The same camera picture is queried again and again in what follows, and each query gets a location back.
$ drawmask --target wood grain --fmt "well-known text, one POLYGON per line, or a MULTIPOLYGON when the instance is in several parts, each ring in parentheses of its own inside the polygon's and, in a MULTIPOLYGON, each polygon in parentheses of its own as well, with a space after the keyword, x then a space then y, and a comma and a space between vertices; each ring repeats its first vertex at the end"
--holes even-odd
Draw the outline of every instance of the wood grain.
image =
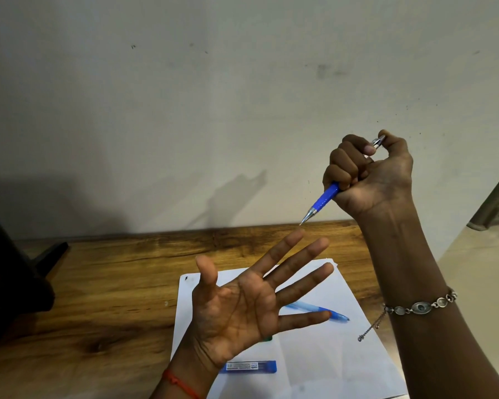
MULTIPOLYGON (((18 317, 0 342, 1 398, 147 398, 171 351, 179 276, 194 256, 220 270, 252 265, 293 225, 168 232, 70 242, 48 275, 54 308, 18 317)), ((310 223, 297 252, 321 236, 370 321, 382 298, 370 256, 353 221, 310 223)), ((30 256, 47 241, 20 244, 30 256)), ((377 331, 396 359, 389 325, 377 331)))

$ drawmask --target blue pen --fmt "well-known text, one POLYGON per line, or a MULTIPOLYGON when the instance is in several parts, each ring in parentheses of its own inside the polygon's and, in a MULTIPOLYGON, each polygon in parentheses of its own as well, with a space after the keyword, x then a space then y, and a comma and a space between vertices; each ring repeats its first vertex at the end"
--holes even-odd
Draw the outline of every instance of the blue pen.
MULTIPOLYGON (((371 142, 373 147, 375 149, 379 148, 380 145, 383 143, 383 140, 385 139, 385 135, 382 135, 379 138, 376 138, 371 142)), ((316 200, 316 203, 312 205, 312 207, 309 209, 307 212, 306 216, 301 220, 301 223, 299 225, 302 225, 305 221, 307 221, 309 218, 312 218, 313 216, 316 215, 327 203, 329 203, 333 198, 340 192, 340 188, 338 187, 338 183, 333 182, 331 186, 329 186, 326 191, 320 196, 318 200, 316 200)))
POLYGON ((296 302, 293 302, 291 304, 285 305, 285 307, 292 308, 295 310, 305 310, 305 311, 309 311, 309 312, 328 311, 331 313, 331 319, 334 319, 335 321, 341 321, 341 322, 349 321, 349 318, 346 315, 342 315, 341 313, 331 311, 331 310, 328 310, 327 308, 322 308, 320 306, 307 304, 306 302, 303 302, 303 301, 296 301, 296 302))

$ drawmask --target red string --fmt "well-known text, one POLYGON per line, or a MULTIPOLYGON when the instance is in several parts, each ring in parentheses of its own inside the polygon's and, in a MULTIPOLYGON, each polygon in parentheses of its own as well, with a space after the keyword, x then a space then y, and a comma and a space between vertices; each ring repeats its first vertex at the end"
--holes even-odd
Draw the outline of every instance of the red string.
POLYGON ((196 392, 194 392, 194 390, 192 388, 185 385, 178 377, 173 375, 172 371, 170 371, 169 369, 164 370, 163 376, 161 379, 166 379, 172 385, 179 386, 192 399, 201 399, 200 396, 196 392))

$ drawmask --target white wall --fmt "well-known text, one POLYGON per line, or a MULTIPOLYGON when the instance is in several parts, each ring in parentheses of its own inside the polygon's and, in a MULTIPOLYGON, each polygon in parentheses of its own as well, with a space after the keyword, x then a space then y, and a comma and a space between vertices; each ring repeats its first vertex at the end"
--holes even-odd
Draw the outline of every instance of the white wall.
POLYGON ((382 128, 439 257, 499 180, 499 0, 0 0, 14 238, 297 222, 382 128))

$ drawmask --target sheet of paper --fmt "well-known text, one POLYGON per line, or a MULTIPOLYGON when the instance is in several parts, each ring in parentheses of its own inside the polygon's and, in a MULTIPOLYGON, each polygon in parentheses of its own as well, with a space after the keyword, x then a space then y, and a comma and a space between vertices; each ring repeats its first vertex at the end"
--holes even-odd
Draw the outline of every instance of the sheet of paper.
MULTIPOLYGON (((277 373, 219 375, 207 398, 383 399, 406 394, 405 382, 377 334, 372 331, 362 342, 357 341, 370 324, 333 260, 310 262, 278 290, 326 262, 333 263, 335 271, 302 301, 342 313, 350 322, 328 321, 290 330, 273 336, 271 342, 250 347, 233 361, 275 360, 277 373)), ((219 272, 218 285, 233 280, 244 270, 219 272)), ((199 273, 182 275, 179 280, 172 356, 192 319, 192 290, 199 280, 199 273)), ((298 311, 289 308, 280 311, 281 315, 289 313, 298 311)))

